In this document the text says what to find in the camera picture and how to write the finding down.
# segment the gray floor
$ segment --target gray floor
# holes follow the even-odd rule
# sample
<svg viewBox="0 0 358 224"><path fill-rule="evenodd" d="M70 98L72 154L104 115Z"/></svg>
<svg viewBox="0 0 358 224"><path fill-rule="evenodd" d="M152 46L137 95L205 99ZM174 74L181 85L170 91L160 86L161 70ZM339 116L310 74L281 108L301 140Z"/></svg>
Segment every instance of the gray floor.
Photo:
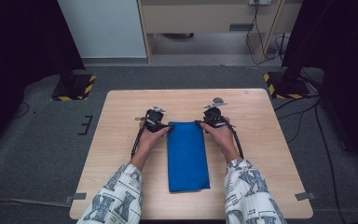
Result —
<svg viewBox="0 0 358 224"><path fill-rule="evenodd" d="M185 88L263 88L262 75L281 68L274 60L255 65L244 42L245 35L195 35L190 39L159 35L151 64L113 63L88 66L97 75L96 84L85 101L51 102L49 94L59 80L47 77L30 85L25 99L0 140L0 198L17 198L65 204L64 198L76 192L77 182L87 158L92 136L110 90L185 89ZM309 69L321 78L321 71ZM312 94L317 94L310 87ZM277 117L309 108L317 97L299 100L277 111ZM277 108L289 100L271 99ZM318 106L328 145L337 196L347 223L358 222L358 156L340 148L339 136L326 111ZM94 116L89 133L81 123ZM311 200L314 216L306 220L288 220L291 224L342 223L334 197L333 179L324 142L314 110L279 119L305 190L314 192ZM185 223L182 221L144 221L144 223ZM76 223L69 208L34 204L0 203L0 223ZM224 223L224 221L188 221L186 223Z"/></svg>

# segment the gray carpet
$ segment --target gray carpet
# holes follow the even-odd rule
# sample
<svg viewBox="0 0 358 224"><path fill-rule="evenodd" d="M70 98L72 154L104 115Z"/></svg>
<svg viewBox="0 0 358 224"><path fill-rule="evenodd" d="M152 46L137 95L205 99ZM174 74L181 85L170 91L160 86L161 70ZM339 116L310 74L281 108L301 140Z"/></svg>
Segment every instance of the gray carpet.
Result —
<svg viewBox="0 0 358 224"><path fill-rule="evenodd" d="M106 94L111 90L263 88L262 77L276 67L88 67L97 75L89 98L84 101L51 102L59 77L47 77L25 90L23 105L0 138L0 199L25 199L64 203L76 192ZM309 108L318 97L292 102L277 111L277 117ZM276 108L289 100L272 100ZM331 153L337 195L347 223L358 222L358 156L340 148L340 141L326 111L318 115ZM93 116L87 135L82 123ZM335 203L332 176L315 112L280 119L297 170L306 191L314 192L314 216L289 223L342 223ZM76 223L68 207L0 203L0 223ZM224 223L188 221L187 223Z"/></svg>

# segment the blue rectangular object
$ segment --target blue rectangular object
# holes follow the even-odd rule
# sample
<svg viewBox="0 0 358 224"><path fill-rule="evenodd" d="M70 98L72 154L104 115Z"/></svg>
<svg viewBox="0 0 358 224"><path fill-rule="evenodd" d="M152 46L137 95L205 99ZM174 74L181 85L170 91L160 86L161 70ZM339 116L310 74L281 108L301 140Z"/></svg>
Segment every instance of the blue rectangular object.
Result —
<svg viewBox="0 0 358 224"><path fill-rule="evenodd" d="M169 122L168 183L170 192L210 189L202 128L196 122Z"/></svg>

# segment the person's arm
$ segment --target person's arm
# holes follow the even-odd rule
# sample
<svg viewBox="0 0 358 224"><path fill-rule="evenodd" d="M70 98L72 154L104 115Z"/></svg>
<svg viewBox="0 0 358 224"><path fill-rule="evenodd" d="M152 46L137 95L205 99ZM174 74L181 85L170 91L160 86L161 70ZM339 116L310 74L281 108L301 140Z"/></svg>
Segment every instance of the person's arm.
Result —
<svg viewBox="0 0 358 224"><path fill-rule="evenodd" d="M269 194L264 177L250 162L240 157L231 130L227 126L215 129L206 123L201 123L201 127L212 135L227 162L226 223L286 224Z"/></svg>
<svg viewBox="0 0 358 224"><path fill-rule="evenodd" d="M141 172L153 146L168 130L164 128L156 133L144 130L135 155L109 178L77 224L139 222L144 199Z"/></svg>

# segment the wall outlet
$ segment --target wall outlet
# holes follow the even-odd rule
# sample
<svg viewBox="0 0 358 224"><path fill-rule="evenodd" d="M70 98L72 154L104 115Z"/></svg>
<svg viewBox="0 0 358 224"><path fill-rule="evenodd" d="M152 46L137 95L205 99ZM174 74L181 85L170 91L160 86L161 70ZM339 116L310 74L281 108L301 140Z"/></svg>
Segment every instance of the wall outlet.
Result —
<svg viewBox="0 0 358 224"><path fill-rule="evenodd" d="M271 5L271 0L249 0L250 6L255 6L256 4L259 6L268 6Z"/></svg>

